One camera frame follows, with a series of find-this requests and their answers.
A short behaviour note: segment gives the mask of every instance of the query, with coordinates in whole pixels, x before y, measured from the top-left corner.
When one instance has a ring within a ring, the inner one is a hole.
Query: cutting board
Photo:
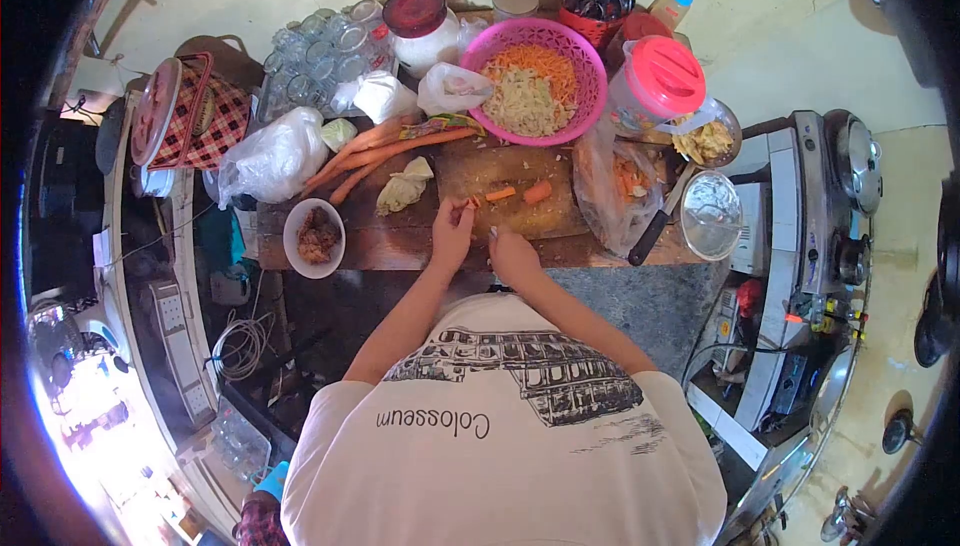
[[[434,158],[439,200],[476,195],[480,210],[473,233],[478,239],[485,240],[490,227],[498,225],[509,225],[528,240],[584,234],[590,228],[573,198],[571,154],[568,146],[499,146],[490,137],[480,144],[472,139],[445,144]],[[523,201],[523,192],[540,179],[550,182],[553,193],[529,205]],[[516,195],[486,202],[484,194],[508,186],[516,189]]]

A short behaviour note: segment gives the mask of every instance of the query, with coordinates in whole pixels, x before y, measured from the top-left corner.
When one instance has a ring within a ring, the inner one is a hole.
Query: knife
[[[684,195],[687,183],[696,170],[697,166],[692,162],[686,164],[686,168],[683,169],[683,173],[677,179],[677,185],[673,187],[673,192],[670,192],[670,195],[667,196],[663,208],[656,211],[650,224],[643,231],[643,235],[636,241],[636,245],[630,249],[627,262],[633,266],[640,266],[643,261],[647,260],[647,255],[650,254],[650,250],[653,250],[654,244],[660,239],[660,234],[664,232],[664,227],[666,227],[666,221],[670,220],[673,209],[677,207],[677,202]]]

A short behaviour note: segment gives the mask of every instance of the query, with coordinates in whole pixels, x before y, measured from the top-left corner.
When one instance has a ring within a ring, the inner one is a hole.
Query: plaid pattern
[[[150,170],[217,168],[224,153],[243,140],[250,119],[250,95],[212,75],[204,84],[203,71],[203,67],[184,61],[170,126],[156,158],[150,163]],[[199,109],[208,98],[213,101],[212,120],[202,133],[194,136],[190,121],[194,120],[195,124],[200,119]]]
[[[233,526],[233,538],[240,546],[290,546],[281,527],[281,504],[247,502],[240,523]]]

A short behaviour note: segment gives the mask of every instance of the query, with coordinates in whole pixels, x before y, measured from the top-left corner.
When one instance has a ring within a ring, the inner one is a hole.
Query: red lid
[[[623,37],[628,42],[642,40],[650,35],[663,35],[673,39],[673,31],[669,27],[661,23],[657,17],[642,10],[630,13],[627,20],[623,22]]]
[[[383,7],[383,22],[408,40],[433,33],[446,18],[447,0],[387,0]]]
[[[645,37],[630,53],[635,83],[630,90],[651,112],[667,119],[700,108],[707,97],[704,70],[683,44],[659,35]]]

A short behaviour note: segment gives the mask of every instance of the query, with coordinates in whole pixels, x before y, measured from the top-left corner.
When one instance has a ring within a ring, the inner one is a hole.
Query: knife handle
[[[664,232],[666,221],[669,220],[669,218],[670,216],[664,211],[656,211],[650,224],[647,225],[647,228],[643,231],[643,235],[636,241],[636,245],[630,249],[630,254],[627,255],[627,262],[633,266],[640,266],[643,264],[643,261],[647,260],[647,255],[650,254],[650,250],[654,249],[654,244],[660,239],[660,234]]]

